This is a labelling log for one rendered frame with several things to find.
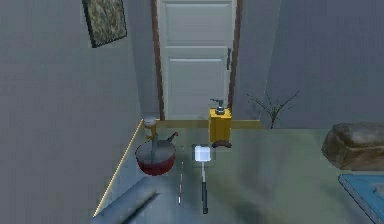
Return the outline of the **yellow soap dispenser bottle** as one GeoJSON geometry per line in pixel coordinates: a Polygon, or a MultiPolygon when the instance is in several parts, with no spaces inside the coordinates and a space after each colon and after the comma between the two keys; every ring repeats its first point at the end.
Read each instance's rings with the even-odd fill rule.
{"type": "Polygon", "coordinates": [[[216,102],[217,106],[209,109],[209,140],[211,142],[228,141],[231,131],[231,111],[224,107],[223,99],[211,98],[211,101],[216,102]]]}

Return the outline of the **pepper shaker with silver cap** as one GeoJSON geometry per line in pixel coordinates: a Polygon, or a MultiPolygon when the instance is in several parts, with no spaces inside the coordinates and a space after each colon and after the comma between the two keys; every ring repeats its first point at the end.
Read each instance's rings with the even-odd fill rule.
{"type": "Polygon", "coordinates": [[[143,119],[145,136],[148,140],[152,140],[156,134],[157,119],[155,117],[146,117],[143,119]]]}

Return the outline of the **white panelled room door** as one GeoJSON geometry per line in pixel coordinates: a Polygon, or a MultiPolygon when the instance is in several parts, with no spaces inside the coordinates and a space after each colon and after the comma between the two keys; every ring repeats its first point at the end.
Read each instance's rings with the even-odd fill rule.
{"type": "Polygon", "coordinates": [[[211,98],[230,106],[241,11],[242,0],[151,0],[161,119],[206,120],[211,98]]]}

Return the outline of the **red pan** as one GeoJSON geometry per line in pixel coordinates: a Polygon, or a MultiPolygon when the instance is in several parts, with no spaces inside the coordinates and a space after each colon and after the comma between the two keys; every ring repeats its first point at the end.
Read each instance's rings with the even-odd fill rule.
{"type": "Polygon", "coordinates": [[[155,134],[152,140],[141,144],[135,150],[137,164],[142,172],[151,176],[160,176],[167,173],[174,165],[176,146],[172,143],[178,136],[174,132],[167,139],[160,139],[155,134]]]}

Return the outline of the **bare twig house plant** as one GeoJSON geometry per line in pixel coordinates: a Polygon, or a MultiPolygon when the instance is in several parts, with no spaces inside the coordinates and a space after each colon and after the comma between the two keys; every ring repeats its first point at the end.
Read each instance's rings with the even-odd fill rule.
{"type": "Polygon", "coordinates": [[[266,100],[261,99],[247,94],[248,103],[252,102],[261,107],[261,112],[266,113],[269,117],[270,124],[269,128],[274,129],[278,122],[281,122],[280,115],[286,110],[290,110],[294,107],[292,101],[299,95],[299,91],[286,98],[283,102],[279,101],[279,97],[275,101],[272,100],[268,93],[265,93],[266,100]]]}

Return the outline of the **grey paper towel roll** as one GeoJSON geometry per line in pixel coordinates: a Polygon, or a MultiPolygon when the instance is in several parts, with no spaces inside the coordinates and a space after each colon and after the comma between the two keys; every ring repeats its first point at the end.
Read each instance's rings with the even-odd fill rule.
{"type": "Polygon", "coordinates": [[[151,180],[143,178],[92,218],[90,224],[123,224],[156,193],[151,180]]]}

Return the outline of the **brown bread loaf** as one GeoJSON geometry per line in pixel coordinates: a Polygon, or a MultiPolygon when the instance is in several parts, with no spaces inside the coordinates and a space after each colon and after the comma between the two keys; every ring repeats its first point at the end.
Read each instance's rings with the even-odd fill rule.
{"type": "Polygon", "coordinates": [[[340,170],[384,171],[384,123],[336,124],[321,151],[340,170]]]}

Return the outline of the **blue book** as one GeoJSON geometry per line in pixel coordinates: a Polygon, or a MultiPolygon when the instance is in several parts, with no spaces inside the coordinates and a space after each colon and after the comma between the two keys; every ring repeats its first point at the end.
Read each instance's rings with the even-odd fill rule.
{"type": "Polygon", "coordinates": [[[384,224],[384,175],[341,174],[338,181],[374,224],[384,224]]]}

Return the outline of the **framed wall picture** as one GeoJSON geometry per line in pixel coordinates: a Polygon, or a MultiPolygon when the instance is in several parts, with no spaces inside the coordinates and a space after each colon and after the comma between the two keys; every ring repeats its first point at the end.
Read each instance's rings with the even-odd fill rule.
{"type": "Polygon", "coordinates": [[[127,36],[123,0],[82,0],[93,48],[127,36]]]}

